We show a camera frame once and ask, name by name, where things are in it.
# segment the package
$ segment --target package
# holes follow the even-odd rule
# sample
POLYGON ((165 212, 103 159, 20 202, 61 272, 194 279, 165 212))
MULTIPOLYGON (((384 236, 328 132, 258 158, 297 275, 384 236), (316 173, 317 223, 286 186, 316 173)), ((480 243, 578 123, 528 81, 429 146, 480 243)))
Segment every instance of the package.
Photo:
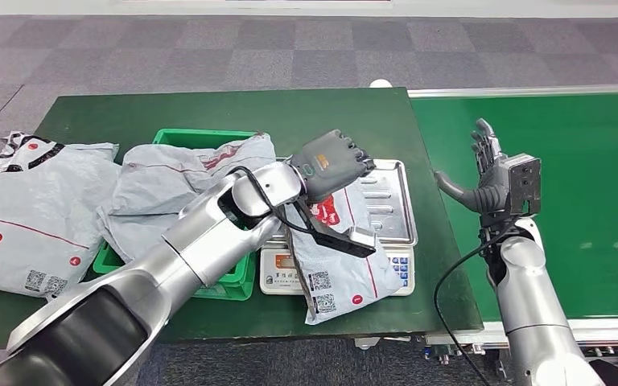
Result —
MULTIPOLYGON (((333 193, 311 210, 317 220, 340 233, 354 226, 373 230, 358 182, 333 193)), ((287 216, 293 224, 303 226, 294 208, 287 210, 287 216)), ((379 240, 376 252, 366 258, 317 245, 311 235, 294 230, 290 231, 289 241, 309 308, 306 324, 315 325, 358 310, 394 294, 402 286, 379 240)))
POLYGON ((124 262, 160 241, 179 211, 235 166, 256 170, 276 160, 268 134, 218 149, 140 145, 126 152, 112 199, 98 208, 103 237, 124 262))
POLYGON ((11 132, 0 153, 0 290, 47 299, 85 275, 102 242, 117 146, 62 145, 11 132))

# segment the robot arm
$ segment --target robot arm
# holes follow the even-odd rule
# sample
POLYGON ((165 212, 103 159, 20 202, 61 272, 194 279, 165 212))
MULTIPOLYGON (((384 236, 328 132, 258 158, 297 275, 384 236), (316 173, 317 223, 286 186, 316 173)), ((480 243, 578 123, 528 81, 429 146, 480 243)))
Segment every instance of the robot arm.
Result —
MULTIPOLYGON (((234 169, 188 204, 144 257, 76 285, 15 328, 0 385, 123 384, 195 291, 271 238, 283 205, 307 208, 372 169, 369 156, 338 130, 287 162, 234 169)), ((305 232, 319 244, 360 257, 375 251, 373 234, 337 233, 310 218, 305 232)))
POLYGON ((435 172, 440 189, 480 214, 480 239, 496 239, 480 255, 487 262, 517 384, 602 385, 583 358, 548 272, 546 254, 531 217, 541 209, 541 160, 501 152, 492 127, 477 121, 475 143, 480 183, 463 189, 435 172))

